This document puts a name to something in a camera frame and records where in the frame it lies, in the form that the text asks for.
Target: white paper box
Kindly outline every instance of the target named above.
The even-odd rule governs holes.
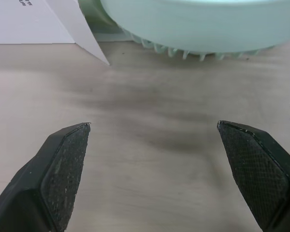
[[[77,0],[0,0],[0,44],[73,44],[109,64]]]

